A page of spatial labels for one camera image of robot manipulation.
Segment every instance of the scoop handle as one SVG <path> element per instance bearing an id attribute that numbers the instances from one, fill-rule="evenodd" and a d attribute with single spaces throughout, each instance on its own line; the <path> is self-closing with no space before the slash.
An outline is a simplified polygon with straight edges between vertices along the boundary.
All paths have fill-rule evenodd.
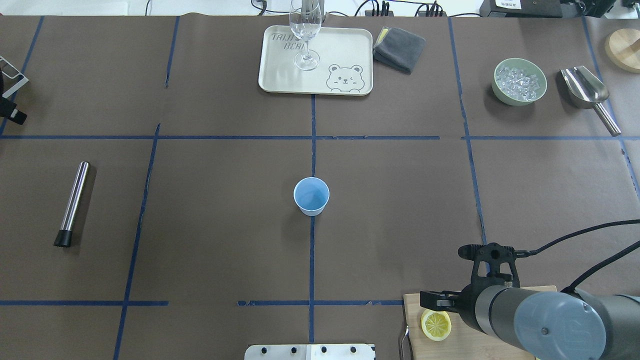
<path id="1" fill-rule="evenodd" d="M 605 109 L 602 102 L 595 104 L 593 106 L 593 109 L 596 111 L 596 113 L 600 117 L 600 120 L 602 120 L 602 123 L 607 128 L 607 130 L 609 130 L 609 133 L 611 134 L 611 136 L 618 136 L 622 134 L 622 132 L 620 131 L 620 128 L 616 124 L 616 121 L 613 120 L 613 118 L 611 117 L 611 114 L 609 114 L 607 109 Z"/>

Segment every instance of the metal scoop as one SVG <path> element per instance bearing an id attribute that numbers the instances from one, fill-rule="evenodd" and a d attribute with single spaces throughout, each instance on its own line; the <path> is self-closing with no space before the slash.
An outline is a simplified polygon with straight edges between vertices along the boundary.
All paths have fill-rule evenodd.
<path id="1" fill-rule="evenodd" d="M 584 66 L 560 69 L 573 104 L 581 109 L 593 108 L 611 136 L 621 134 L 620 128 L 613 120 L 603 102 L 609 98 L 609 91 L 602 81 Z"/>

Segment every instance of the bear drawing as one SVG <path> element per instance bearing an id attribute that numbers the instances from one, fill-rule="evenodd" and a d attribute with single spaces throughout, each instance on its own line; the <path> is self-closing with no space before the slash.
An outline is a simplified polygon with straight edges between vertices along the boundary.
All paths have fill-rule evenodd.
<path id="1" fill-rule="evenodd" d="M 331 89 L 331 92 L 360 92 L 364 88 L 362 67 L 359 65 L 339 67 L 336 64 L 329 66 L 329 78 L 326 80 L 326 86 Z"/>

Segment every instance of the glass base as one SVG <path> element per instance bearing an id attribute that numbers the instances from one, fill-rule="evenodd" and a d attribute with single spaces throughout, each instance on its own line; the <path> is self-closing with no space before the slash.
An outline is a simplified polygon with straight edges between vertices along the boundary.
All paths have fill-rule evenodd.
<path id="1" fill-rule="evenodd" d="M 307 55 L 307 51 L 302 50 L 298 54 L 296 54 L 295 60 L 293 62 L 300 70 L 313 70 L 320 64 L 320 55 L 318 55 L 318 53 L 313 50 L 309 50 Z"/>

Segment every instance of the cutting board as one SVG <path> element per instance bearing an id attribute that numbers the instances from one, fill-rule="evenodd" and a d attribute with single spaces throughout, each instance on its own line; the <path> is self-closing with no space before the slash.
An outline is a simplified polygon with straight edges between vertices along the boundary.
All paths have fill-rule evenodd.
<path id="1" fill-rule="evenodd" d="M 557 291 L 555 286 L 523 288 L 535 291 Z M 413 360 L 534 360 L 530 353 L 513 347 L 467 326 L 460 315 L 449 313 L 451 334 L 443 341 L 427 338 L 420 328 L 420 294 L 404 295 L 404 315 L 409 325 Z"/>

